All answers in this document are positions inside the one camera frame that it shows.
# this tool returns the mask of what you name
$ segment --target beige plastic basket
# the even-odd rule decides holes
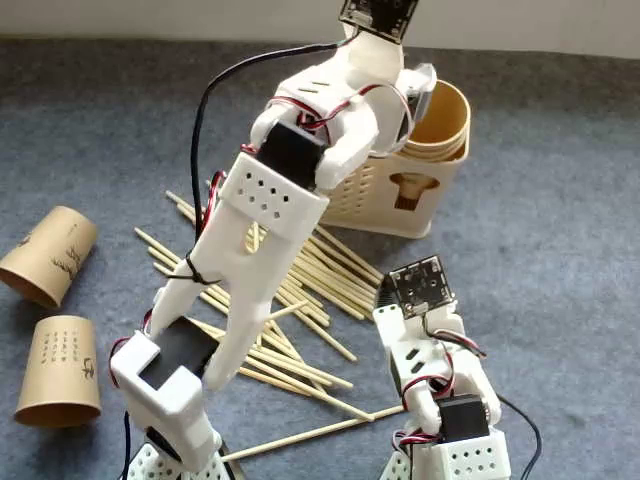
[[[469,153],[471,109],[441,81],[407,146],[370,157],[331,192],[321,223],[409,238],[429,233],[440,199]]]

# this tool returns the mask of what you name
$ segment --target brown paper cup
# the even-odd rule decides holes
[[[2,259],[0,280],[43,307],[60,307],[96,235],[84,216],[55,207]]]
[[[416,125],[403,152],[427,162],[458,158],[471,123],[471,107],[456,87],[438,80],[425,118]]]
[[[83,425],[100,415],[93,325],[61,315],[36,325],[15,419],[38,427]]]

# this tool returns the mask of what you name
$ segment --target floor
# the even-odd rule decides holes
[[[2,479],[113,479],[122,468],[122,397],[106,372],[112,341],[135,328],[163,279],[133,234],[177,251],[190,226],[164,198],[189,195],[188,145],[209,77],[272,45],[147,41],[0,41],[0,250],[56,204],[98,224],[97,245],[61,312],[97,331],[102,416],[91,426],[38,430],[12,414],[35,323],[50,312],[0,288]],[[203,172],[231,165],[277,82],[320,57],[261,65],[211,101]],[[469,162],[424,240],[335,229],[378,268],[439,253],[468,332],[489,352],[496,390],[542,429],[532,478],[634,478],[640,469],[640,62],[540,53],[410,49],[460,87],[474,116]],[[309,362],[352,380],[337,395],[365,410],[398,403],[371,324],[335,318],[348,364],[295,318],[283,328]],[[194,316],[222,324],[208,307]],[[324,404],[237,378],[210,395],[232,450],[345,419]],[[250,479],[380,475],[395,416],[243,460]],[[511,412],[500,424],[514,478],[533,452]],[[141,437],[136,433],[134,445]]]

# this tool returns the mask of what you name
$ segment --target white wall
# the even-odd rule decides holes
[[[342,0],[0,0],[0,34],[313,41]],[[640,0],[421,0],[406,44],[640,58]]]

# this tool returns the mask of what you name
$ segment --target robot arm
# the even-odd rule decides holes
[[[504,434],[495,428],[500,402],[480,363],[484,354],[464,335],[440,259],[390,272],[384,288],[389,300],[373,317],[411,415],[405,430],[419,432],[415,444],[407,443],[412,455],[400,450],[390,465],[408,461],[411,478],[419,480],[461,473],[469,479],[509,478]]]
[[[416,2],[398,3],[406,28]],[[237,156],[196,245],[173,272],[178,278],[156,295],[149,336],[136,333],[111,361],[134,423],[182,470],[204,468],[221,442],[204,413],[201,380],[218,390],[241,366],[282,278],[329,203],[324,192],[371,150],[388,151],[407,138],[435,86],[432,68],[402,69],[404,28],[383,25],[395,38],[391,43],[376,22],[350,17],[358,9],[342,17],[364,30],[357,38],[278,86],[252,128],[253,149]],[[369,14],[369,20],[381,18]],[[254,221],[267,235],[251,254],[245,236]],[[207,283],[220,280],[229,285],[231,305],[218,345],[184,315]],[[192,352],[193,345],[201,348]]]

